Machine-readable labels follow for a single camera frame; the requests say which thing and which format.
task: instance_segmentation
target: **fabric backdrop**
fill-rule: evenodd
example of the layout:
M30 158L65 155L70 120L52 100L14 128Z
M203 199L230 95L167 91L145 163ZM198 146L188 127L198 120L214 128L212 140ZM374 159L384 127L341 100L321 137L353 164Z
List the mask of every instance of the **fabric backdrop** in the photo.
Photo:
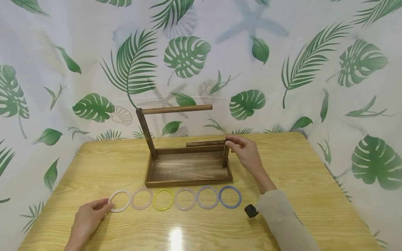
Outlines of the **fabric backdrop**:
M2 0L0 250L18 249L84 142L143 138L137 107L194 104L213 110L149 115L153 136L300 131L400 250L401 6Z

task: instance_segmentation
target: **wooden base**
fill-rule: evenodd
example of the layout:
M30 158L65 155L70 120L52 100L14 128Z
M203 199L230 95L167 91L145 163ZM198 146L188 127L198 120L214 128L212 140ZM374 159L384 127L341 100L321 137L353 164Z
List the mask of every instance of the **wooden base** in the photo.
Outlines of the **wooden base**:
M224 145L156 149L150 156L145 186L196 186L233 181L228 162L222 167Z

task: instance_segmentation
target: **black object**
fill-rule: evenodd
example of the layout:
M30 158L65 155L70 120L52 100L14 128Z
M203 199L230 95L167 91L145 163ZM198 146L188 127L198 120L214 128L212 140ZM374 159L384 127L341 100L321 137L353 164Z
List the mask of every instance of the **black object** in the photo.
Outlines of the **black object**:
M252 204L246 206L244 208L244 211L246 212L249 218L253 218L258 214L257 209L255 209L255 207Z

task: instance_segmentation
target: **yellow ring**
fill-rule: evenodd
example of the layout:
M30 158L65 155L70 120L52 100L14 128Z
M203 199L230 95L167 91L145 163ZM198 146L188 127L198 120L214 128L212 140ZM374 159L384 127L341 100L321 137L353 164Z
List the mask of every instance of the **yellow ring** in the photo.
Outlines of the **yellow ring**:
M163 191L166 191L166 192L170 193L172 199L171 199L171 201L170 201L170 204L169 204L167 207L165 207L165 208L159 208L159 207L157 207L157 206L155 205L155 198L156 198L156 196L158 195L158 193L163 192ZM174 198L174 194L173 194L173 192L172 192L170 189L162 188L161 190L159 190L159 191L157 191L156 193L154 193L154 197L152 198L152 205L153 205L154 208L155 208L156 210L158 210L158 211L166 211L166 210L168 210L169 208L172 207L172 205L173 205L173 198Z

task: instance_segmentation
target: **blue ring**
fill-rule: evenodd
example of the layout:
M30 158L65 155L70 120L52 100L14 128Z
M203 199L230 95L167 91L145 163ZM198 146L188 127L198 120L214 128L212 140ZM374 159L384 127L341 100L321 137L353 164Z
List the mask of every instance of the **blue ring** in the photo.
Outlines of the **blue ring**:
M239 202L238 202L236 205L234 205L234 206L228 206L228 205L226 205L226 204L222 201L222 192L223 192L225 189L228 189L228 188L231 188L231 189L235 190L235 191L237 192L237 194L239 195ZM224 186L224 187L222 187L222 189L219 191L219 201L222 203L222 205L223 205L224 207L229 208L229 209L235 209L235 208L237 208L238 206L240 206L240 203L242 203L242 195L240 194L240 191L239 191L236 187L234 187L234 186Z

